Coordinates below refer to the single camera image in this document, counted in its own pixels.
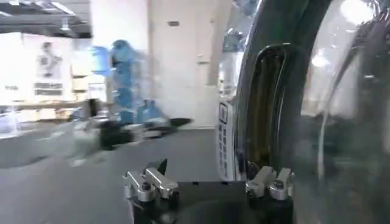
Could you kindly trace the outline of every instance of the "ceiling light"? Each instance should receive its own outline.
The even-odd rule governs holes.
[[[41,7],[44,11],[57,11],[58,8],[54,7],[52,4],[46,1],[36,1],[35,4]]]
[[[69,31],[70,28],[69,28],[69,23],[68,23],[68,19],[67,18],[64,18],[62,20],[62,27],[61,27],[61,30],[63,31]]]
[[[69,15],[75,15],[74,12],[72,12],[72,10],[68,9],[65,5],[59,2],[52,2],[51,4]]]
[[[8,13],[6,13],[6,12],[2,12],[2,11],[0,11],[0,15],[2,15],[2,16],[12,16],[11,14],[8,14]]]
[[[11,5],[19,5],[19,0],[10,0],[9,3]]]

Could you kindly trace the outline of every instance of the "wall poster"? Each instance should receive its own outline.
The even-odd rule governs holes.
[[[71,56],[69,38],[23,34],[26,61],[30,68],[32,96],[35,102],[72,101]]]

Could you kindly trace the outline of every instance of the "screw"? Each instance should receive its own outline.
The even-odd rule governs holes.
[[[141,185],[141,189],[144,191],[149,191],[150,189],[152,189],[152,186],[148,182],[143,182]]]

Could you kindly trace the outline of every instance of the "ceiling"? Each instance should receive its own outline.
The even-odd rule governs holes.
[[[0,0],[0,33],[90,38],[90,0]]]

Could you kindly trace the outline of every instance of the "white door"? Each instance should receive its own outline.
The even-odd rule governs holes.
[[[152,0],[155,96],[169,117],[213,127],[217,92],[207,86],[216,0]]]

